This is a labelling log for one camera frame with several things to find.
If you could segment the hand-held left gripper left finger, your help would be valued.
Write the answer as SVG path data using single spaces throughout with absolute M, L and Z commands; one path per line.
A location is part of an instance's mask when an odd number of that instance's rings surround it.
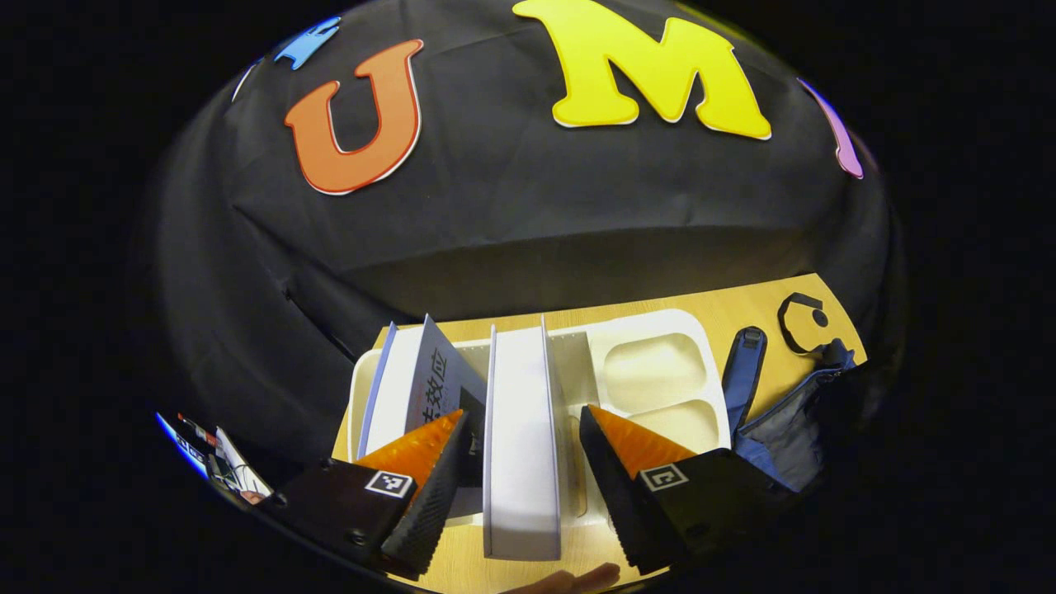
M 327 555 L 419 578 L 459 489 L 469 441 L 468 417 L 456 410 L 355 463 L 321 461 L 256 509 L 276 530 Z

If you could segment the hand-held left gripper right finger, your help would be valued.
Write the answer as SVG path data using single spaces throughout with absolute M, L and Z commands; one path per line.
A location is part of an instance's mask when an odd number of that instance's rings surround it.
M 582 407 L 578 439 L 624 556 L 641 574 L 744 544 L 796 498 L 728 448 L 694 454 L 596 405 Z

